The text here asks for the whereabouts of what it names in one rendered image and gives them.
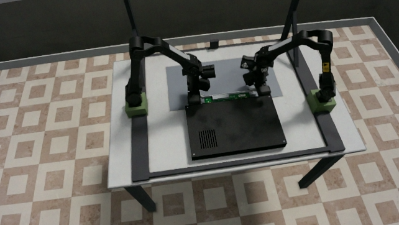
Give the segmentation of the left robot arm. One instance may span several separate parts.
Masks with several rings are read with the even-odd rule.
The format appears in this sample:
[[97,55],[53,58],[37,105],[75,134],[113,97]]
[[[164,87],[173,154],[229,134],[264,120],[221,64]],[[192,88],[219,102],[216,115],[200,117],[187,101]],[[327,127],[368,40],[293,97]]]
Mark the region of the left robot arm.
[[[311,40],[309,37],[317,37],[318,42]],[[320,103],[331,102],[336,96],[336,82],[331,70],[331,52],[333,50],[333,33],[330,30],[313,29],[301,30],[299,33],[275,44],[266,45],[254,57],[246,55],[242,56],[240,68],[253,70],[264,75],[268,72],[268,68],[274,65],[274,60],[281,54],[292,50],[300,45],[306,45],[313,50],[318,50],[321,55],[322,73],[319,73],[319,91],[315,92]],[[254,64],[254,65],[252,65]],[[267,64],[267,65],[266,65]],[[255,70],[243,74],[243,79],[248,86],[258,83],[258,77]],[[249,81],[248,81],[249,80]]]

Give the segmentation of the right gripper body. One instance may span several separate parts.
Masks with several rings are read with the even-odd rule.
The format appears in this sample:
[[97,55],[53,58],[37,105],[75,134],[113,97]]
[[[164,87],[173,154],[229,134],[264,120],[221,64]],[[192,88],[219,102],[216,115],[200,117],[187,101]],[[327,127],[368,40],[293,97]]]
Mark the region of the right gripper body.
[[196,91],[199,84],[199,80],[196,83],[190,83],[187,81],[188,91],[190,91],[190,95],[188,96],[188,105],[201,104],[201,96],[199,95],[199,91]]

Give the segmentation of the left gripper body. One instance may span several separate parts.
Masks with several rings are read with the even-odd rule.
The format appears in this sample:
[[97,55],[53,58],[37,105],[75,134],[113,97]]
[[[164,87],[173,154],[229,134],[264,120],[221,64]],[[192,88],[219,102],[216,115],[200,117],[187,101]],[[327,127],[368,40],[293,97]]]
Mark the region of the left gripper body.
[[[264,74],[264,75],[261,75],[261,74],[259,74],[259,73],[257,73],[256,72],[256,69],[254,69],[255,70],[255,74],[257,75],[257,77],[258,77],[258,83],[257,83],[257,86],[258,86],[258,88],[257,88],[257,94],[258,94],[258,96],[268,96],[268,95],[270,95],[271,94],[271,90],[270,90],[270,87],[266,84],[266,81],[267,81],[267,78],[266,78],[266,76],[268,76],[268,72],[266,73],[266,74]],[[267,86],[266,86],[267,85]]]

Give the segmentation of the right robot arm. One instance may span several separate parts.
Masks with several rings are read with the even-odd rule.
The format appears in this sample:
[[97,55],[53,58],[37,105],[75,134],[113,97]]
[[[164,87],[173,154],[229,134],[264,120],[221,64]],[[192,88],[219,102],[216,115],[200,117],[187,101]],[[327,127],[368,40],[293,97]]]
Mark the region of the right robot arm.
[[[144,43],[152,44],[153,46],[144,50]],[[196,91],[208,91],[210,88],[208,78],[216,77],[214,65],[202,66],[197,56],[183,53],[160,37],[149,37],[147,35],[131,37],[129,39],[129,55],[132,75],[128,84],[125,85],[125,101],[128,102],[129,108],[142,105],[142,79],[139,78],[140,61],[143,59],[141,57],[148,57],[159,52],[182,66],[182,75],[186,76],[188,82],[196,83],[199,80]],[[199,79],[199,76],[202,78]]]

